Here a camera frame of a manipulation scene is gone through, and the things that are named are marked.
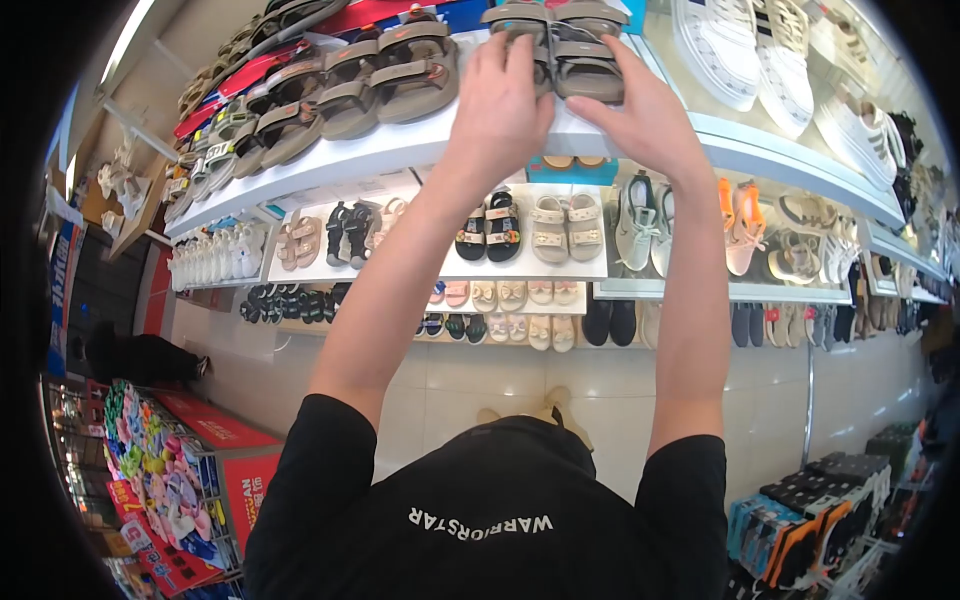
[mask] black sneaker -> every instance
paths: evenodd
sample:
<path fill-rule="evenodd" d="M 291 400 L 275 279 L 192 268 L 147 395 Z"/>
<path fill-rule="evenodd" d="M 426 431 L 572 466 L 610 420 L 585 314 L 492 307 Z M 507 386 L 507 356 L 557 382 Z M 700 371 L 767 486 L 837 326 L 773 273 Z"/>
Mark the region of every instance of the black sneaker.
<path fill-rule="evenodd" d="M 629 346 L 636 335 L 636 302 L 614 300 L 611 304 L 610 338 L 618 346 Z"/>

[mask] shoe store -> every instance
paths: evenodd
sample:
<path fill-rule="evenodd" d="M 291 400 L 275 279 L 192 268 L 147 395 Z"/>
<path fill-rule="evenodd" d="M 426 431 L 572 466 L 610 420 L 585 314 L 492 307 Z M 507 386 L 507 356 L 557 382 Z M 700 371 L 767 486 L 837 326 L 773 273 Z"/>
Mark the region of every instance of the shoe store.
<path fill-rule="evenodd" d="M 131 1 L 63 112 L 39 227 L 47 432 L 116 586 L 423 597 L 421 552 L 448 576 L 481 572 L 465 541 L 492 572 L 510 535 L 539 552 L 570 518 L 541 495 L 615 500 L 597 524 L 617 529 L 623 507 L 675 518 L 651 515 L 661 493 L 716 509 L 689 531 L 724 516 L 722 552 L 651 524 L 656 543 L 578 531 L 541 557 L 615 581 L 637 556 L 662 597 L 874 597 L 960 424 L 960 195 L 910 56 L 871 0 Z M 95 458 L 64 402 L 92 411 L 65 437 Z M 525 451 L 509 436 L 597 490 L 521 484 L 527 458 L 501 483 L 539 505 L 504 500 L 499 463 L 440 472 Z M 357 479 L 362 500 L 323 499 Z M 687 551 L 697 588 L 661 574 Z"/>

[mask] pink slipper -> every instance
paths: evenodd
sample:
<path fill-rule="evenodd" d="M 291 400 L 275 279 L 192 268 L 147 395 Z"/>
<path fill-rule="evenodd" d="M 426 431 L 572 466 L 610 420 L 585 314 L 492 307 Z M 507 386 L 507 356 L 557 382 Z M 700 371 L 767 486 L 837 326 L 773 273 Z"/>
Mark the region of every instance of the pink slipper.
<path fill-rule="evenodd" d="M 463 306 L 469 298 L 469 281 L 448 281 L 444 293 L 446 294 L 446 305 L 450 308 Z"/>

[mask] black sandal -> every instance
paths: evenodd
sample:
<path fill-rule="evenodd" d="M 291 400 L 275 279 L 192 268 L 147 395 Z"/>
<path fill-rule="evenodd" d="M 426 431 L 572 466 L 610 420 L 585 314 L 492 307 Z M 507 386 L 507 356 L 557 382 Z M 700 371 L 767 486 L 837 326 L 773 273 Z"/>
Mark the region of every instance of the black sandal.
<path fill-rule="evenodd" d="M 347 264 L 346 260 L 340 257 L 340 242 L 344 239 L 344 225 L 348 215 L 349 211 L 344 207 L 344 203 L 338 202 L 326 222 L 326 264 L 331 267 Z"/>

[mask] black t-shirt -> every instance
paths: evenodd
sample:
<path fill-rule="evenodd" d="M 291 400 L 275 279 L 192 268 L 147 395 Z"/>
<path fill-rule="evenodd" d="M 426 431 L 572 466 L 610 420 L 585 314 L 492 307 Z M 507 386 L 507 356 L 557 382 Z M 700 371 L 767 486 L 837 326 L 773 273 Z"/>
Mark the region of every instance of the black t-shirt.
<path fill-rule="evenodd" d="M 723 441 L 661 448 L 631 506 L 566 460 L 557 429 L 476 427 L 371 486 L 370 423 L 308 396 L 247 543 L 248 597 L 720 598 Z"/>

